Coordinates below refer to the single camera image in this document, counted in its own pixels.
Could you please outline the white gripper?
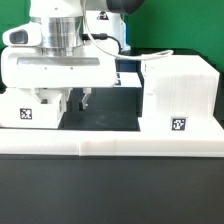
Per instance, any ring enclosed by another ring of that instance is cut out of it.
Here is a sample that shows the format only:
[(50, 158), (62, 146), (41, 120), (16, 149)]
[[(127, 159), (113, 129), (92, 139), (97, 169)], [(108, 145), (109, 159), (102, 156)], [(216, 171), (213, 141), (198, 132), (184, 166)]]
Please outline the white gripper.
[(117, 80), (115, 59), (94, 46), (78, 47), (73, 56), (45, 56), (37, 47), (6, 47), (1, 75), (8, 88), (63, 89), (64, 111), (71, 88), (84, 88), (79, 101), (84, 111), (91, 88), (113, 87)]

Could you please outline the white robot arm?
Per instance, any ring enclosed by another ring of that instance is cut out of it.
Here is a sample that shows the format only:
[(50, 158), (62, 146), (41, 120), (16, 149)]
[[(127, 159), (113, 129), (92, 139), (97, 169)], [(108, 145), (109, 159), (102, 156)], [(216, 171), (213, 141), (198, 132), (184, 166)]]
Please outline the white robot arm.
[(86, 12), (135, 12), (145, 0), (30, 0), (30, 21), (2, 35), (0, 105), (40, 101), (38, 90), (112, 87), (116, 57), (94, 44)]

